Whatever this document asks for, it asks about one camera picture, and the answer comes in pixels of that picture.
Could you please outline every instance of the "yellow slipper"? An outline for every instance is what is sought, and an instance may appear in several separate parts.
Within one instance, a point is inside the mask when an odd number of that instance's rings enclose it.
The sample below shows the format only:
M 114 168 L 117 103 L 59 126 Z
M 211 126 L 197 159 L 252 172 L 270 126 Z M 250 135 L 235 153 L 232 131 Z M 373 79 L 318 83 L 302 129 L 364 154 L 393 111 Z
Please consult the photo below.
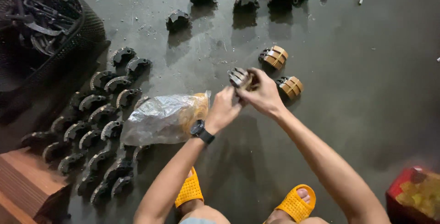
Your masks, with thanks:
M 174 202 L 176 208 L 193 199 L 201 199 L 203 202 L 205 201 L 203 199 L 203 195 L 201 194 L 197 173 L 195 172 L 194 167 L 191 168 L 191 172 L 192 175 L 185 179 L 184 185 L 182 186 L 182 189 L 180 189 L 179 195 Z
M 298 189 L 306 189 L 308 195 L 310 196 L 310 203 L 307 204 L 301 197 L 298 195 Z M 300 184 L 293 188 L 289 194 L 287 194 L 286 198 L 284 198 L 283 202 L 276 207 L 276 210 L 283 210 L 288 213 L 296 223 L 300 223 L 301 221 L 308 218 L 311 211 L 315 208 L 316 204 L 316 195 L 311 187 Z

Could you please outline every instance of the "black mesh basket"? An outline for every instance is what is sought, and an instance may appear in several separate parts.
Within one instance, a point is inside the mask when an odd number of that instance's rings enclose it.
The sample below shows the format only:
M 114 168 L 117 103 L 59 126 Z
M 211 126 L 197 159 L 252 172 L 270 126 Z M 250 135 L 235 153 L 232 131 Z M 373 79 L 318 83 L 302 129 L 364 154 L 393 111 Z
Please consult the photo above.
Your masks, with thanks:
M 14 0 L 0 0 L 0 12 Z M 0 120 L 14 119 L 32 98 L 41 94 L 54 80 L 62 77 L 84 55 L 90 54 L 105 41 L 102 20 L 84 0 L 46 0 L 59 13 L 79 21 L 76 30 L 50 57 L 20 45 L 18 31 L 0 31 Z

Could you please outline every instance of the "clear plastic bag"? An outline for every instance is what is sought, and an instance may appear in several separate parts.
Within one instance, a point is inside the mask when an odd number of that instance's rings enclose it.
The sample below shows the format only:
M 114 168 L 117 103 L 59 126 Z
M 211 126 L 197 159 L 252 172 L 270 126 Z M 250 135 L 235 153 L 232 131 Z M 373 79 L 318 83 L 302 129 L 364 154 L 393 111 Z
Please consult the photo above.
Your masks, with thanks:
M 210 97 L 211 91 L 150 98 L 125 121 L 120 140 L 130 146 L 186 142 L 193 123 L 206 119 Z

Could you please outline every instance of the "concrete floor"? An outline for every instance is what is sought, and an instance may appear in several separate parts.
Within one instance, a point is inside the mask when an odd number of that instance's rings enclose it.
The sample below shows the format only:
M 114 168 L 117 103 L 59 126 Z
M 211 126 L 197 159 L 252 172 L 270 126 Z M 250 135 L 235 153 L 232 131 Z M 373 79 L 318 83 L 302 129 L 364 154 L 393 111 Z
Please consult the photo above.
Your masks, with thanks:
M 305 86 L 289 109 L 359 172 L 382 203 L 403 167 L 440 168 L 440 0 L 364 0 L 361 6 L 359 0 L 328 0 L 325 6 L 309 0 L 292 17 L 274 21 L 268 0 L 259 0 L 257 26 L 243 30 L 232 28 L 234 0 L 218 0 L 215 10 L 195 9 L 189 0 L 85 1 L 105 19 L 113 51 L 128 46 L 153 61 L 141 86 L 149 96 L 215 94 L 228 84 L 228 69 L 259 67 L 261 50 L 277 44 L 289 60 L 272 76 L 294 75 Z M 190 39 L 168 36 L 164 18 L 174 9 L 193 16 Z M 74 194 L 71 222 L 131 223 L 143 194 L 180 146 L 151 149 L 128 198 L 104 209 Z M 206 203 L 232 223 L 262 223 L 300 183 L 317 194 L 312 216 L 345 222 L 294 143 L 250 107 L 195 167 Z M 170 214 L 167 223 L 173 222 Z

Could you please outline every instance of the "black watch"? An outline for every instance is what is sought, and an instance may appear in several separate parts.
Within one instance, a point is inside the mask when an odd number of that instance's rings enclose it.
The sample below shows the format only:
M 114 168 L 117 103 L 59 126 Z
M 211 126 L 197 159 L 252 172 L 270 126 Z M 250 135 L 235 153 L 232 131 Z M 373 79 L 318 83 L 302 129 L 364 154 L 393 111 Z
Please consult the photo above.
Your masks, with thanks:
M 205 120 L 197 120 L 191 127 L 190 133 L 193 137 L 199 137 L 206 144 L 211 144 L 211 142 L 215 139 L 215 136 L 210 134 L 205 129 Z

